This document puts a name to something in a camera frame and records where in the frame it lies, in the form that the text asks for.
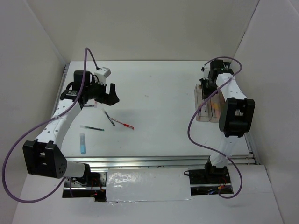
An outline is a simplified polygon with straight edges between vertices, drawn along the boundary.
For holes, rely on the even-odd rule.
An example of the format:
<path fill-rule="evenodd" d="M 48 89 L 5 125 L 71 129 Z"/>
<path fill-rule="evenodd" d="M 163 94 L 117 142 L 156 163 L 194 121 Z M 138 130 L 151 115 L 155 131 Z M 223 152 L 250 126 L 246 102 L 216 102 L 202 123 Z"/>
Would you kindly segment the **orange cap highlighter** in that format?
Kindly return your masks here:
<path fill-rule="evenodd" d="M 215 118 L 219 118 L 221 115 L 221 109 L 217 103 L 212 103 L 212 114 Z"/>

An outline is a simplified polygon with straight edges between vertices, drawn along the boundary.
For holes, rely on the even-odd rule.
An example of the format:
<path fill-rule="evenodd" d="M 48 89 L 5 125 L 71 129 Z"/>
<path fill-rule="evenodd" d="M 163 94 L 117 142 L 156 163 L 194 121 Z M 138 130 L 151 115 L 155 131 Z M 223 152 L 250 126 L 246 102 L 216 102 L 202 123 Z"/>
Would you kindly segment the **dark teal pen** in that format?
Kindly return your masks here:
<path fill-rule="evenodd" d="M 101 109 L 103 111 L 103 113 L 107 116 L 107 118 L 109 119 L 110 123 L 115 126 L 115 123 L 113 122 L 112 118 L 108 115 L 108 113 L 105 111 L 104 108 Z"/>

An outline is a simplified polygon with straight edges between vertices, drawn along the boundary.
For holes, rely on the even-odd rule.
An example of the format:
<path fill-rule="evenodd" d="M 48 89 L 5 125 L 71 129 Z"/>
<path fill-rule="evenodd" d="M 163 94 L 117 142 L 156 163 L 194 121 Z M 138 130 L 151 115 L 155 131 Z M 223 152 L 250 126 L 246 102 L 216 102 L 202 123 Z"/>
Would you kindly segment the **red gel pen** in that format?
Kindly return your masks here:
<path fill-rule="evenodd" d="M 127 127 L 127 128 L 130 128 L 130 129 L 132 129 L 132 130 L 135 129 L 133 126 L 131 126 L 131 125 L 129 125 L 129 124 L 126 124 L 126 123 L 123 123 L 123 122 L 120 122 L 120 121 L 118 121 L 118 120 L 116 120 L 116 119 L 114 119 L 114 118 L 111 118 L 111 120 L 112 120 L 112 121 L 115 121 L 115 122 L 117 122 L 117 123 L 119 123 L 119 124 L 122 124 L 123 126 L 125 126 L 125 127 Z"/>

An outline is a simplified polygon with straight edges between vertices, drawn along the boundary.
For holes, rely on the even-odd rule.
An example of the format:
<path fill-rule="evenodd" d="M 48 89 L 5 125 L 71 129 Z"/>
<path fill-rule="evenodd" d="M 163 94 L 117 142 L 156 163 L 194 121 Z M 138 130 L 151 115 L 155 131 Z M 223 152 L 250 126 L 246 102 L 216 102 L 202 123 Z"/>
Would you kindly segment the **green gel pen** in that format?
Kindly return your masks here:
<path fill-rule="evenodd" d="M 80 126 L 80 127 L 84 128 L 84 129 L 91 129 L 91 130 L 96 130 L 96 131 L 105 131 L 102 128 L 96 128 L 96 127 L 92 127 L 92 126 Z"/>

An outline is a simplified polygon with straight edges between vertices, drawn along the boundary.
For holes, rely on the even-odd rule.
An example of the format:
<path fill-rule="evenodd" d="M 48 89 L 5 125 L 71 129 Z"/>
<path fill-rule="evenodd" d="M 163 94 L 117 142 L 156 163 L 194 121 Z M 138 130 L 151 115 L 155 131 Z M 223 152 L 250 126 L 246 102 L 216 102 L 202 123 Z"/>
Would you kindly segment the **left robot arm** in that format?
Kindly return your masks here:
<path fill-rule="evenodd" d="M 64 138 L 75 118 L 89 100 L 112 106 L 120 100 L 115 84 L 106 92 L 109 68 L 100 68 L 95 73 L 77 70 L 73 81 L 61 93 L 53 120 L 33 141 L 22 147 L 29 174 L 52 178 L 74 177 L 81 186 L 92 182 L 90 167 L 84 163 L 68 161 L 61 151 Z"/>

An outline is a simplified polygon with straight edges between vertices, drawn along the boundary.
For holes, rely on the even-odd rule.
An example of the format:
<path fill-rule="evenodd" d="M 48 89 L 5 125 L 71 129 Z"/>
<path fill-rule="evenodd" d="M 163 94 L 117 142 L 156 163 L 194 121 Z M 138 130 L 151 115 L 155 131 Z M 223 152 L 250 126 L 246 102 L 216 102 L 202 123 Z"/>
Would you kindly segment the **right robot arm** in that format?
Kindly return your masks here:
<path fill-rule="evenodd" d="M 209 183 L 216 182 L 228 173 L 228 159 L 239 138 L 250 130 L 255 102 L 248 99 L 235 81 L 230 63 L 220 57 L 208 62 L 210 70 L 207 79 L 200 79 L 202 99 L 208 101 L 221 93 L 225 104 L 219 118 L 219 129 L 224 134 L 219 148 L 209 157 L 205 164 L 204 178 Z"/>

